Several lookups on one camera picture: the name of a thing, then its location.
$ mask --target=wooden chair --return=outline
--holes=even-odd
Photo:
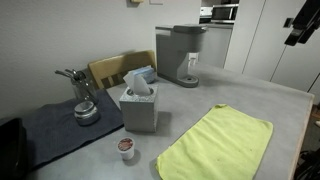
[[[88,68],[97,87],[103,89],[124,83],[123,76],[128,71],[148,65],[151,65],[156,70],[155,57],[152,50],[93,61],[88,64]]]

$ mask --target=yellow cloth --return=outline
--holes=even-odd
[[[163,180],[247,180],[255,175],[273,125],[216,105],[157,158]]]

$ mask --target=black bag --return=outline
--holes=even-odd
[[[28,171],[26,130],[19,118],[0,126],[0,179],[18,180]]]

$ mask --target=espresso machine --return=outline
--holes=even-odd
[[[157,26],[158,76],[183,87],[197,87],[199,79],[188,74],[188,55],[201,50],[206,29],[199,25]]]

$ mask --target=dark gray mat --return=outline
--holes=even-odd
[[[101,118],[81,127],[74,117],[79,101],[49,104],[23,118],[27,130],[30,168],[36,169],[123,127],[122,114],[105,90],[98,92]]]

